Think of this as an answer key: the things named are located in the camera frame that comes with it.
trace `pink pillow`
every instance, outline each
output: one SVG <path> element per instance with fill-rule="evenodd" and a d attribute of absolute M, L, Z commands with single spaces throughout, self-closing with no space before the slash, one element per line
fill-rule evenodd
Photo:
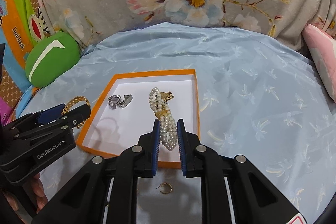
<path fill-rule="evenodd" d="M 336 90 L 336 40 L 318 27 L 307 24 L 302 35 L 330 97 L 335 100 Z"/>

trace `gold chain bracelet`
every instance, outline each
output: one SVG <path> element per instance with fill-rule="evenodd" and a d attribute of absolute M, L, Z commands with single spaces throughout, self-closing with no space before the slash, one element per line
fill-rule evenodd
<path fill-rule="evenodd" d="M 62 115 L 64 115 L 65 113 L 67 113 L 67 112 L 70 110 L 70 108 L 72 108 L 75 104 L 77 104 L 77 103 L 79 103 L 79 102 L 82 102 L 82 101 L 85 101 L 85 103 L 86 103 L 89 107 L 91 107 L 91 104 L 90 104 L 89 100 L 86 99 L 86 97 L 84 97 L 84 96 L 77 96 L 77 97 L 75 97 L 74 99 L 72 99 L 71 101 L 69 101 L 69 102 L 67 103 L 67 105 L 65 106 L 65 108 L 64 108 L 63 111 L 62 111 Z M 77 128 L 80 129 L 81 126 L 84 125 L 84 122 L 85 122 L 85 121 L 81 122 L 81 123 L 77 126 Z"/>

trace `human hand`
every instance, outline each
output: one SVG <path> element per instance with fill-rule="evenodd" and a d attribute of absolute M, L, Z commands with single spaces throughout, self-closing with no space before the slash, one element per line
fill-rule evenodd
<path fill-rule="evenodd" d="M 44 194 L 43 185 L 42 185 L 42 182 L 40 180 L 40 174 L 37 174 L 33 178 L 31 178 L 30 184 L 31 184 L 31 188 L 33 189 L 33 192 L 36 195 L 36 203 L 37 203 L 37 206 L 38 206 L 36 213 L 38 213 L 40 210 L 43 209 L 43 207 L 48 202 L 48 199 L 47 199 L 46 195 Z M 18 206 L 15 198 L 13 197 L 13 195 L 7 192 L 7 193 L 4 193 L 4 196 L 6 197 L 8 203 L 10 204 L 12 209 L 14 211 L 18 211 L 19 206 Z"/>

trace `metal bolt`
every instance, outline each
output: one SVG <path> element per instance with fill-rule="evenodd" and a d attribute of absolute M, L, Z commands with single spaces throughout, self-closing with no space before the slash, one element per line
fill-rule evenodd
<path fill-rule="evenodd" d="M 204 145 L 198 145 L 198 146 L 196 146 L 196 150 L 198 152 L 205 152 L 207 150 L 207 148 Z"/>
<path fill-rule="evenodd" d="M 103 161 L 103 158 L 101 156 L 95 156 L 93 159 L 92 159 L 92 162 L 94 164 L 99 164 Z"/>
<path fill-rule="evenodd" d="M 135 152 L 135 153 L 139 153 L 142 151 L 142 147 L 140 145 L 134 145 L 132 147 L 132 151 Z"/>
<path fill-rule="evenodd" d="M 236 161 L 240 162 L 241 164 L 243 164 L 244 162 L 246 162 L 246 157 L 244 157 L 243 155 L 238 155 L 236 157 Z"/>

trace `green pillow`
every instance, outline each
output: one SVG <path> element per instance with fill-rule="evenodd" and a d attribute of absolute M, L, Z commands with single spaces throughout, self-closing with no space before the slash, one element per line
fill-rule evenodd
<path fill-rule="evenodd" d="M 77 42 L 60 31 L 41 40 L 31 50 L 26 61 L 26 76 L 35 87 L 42 88 L 70 70 L 79 59 Z"/>

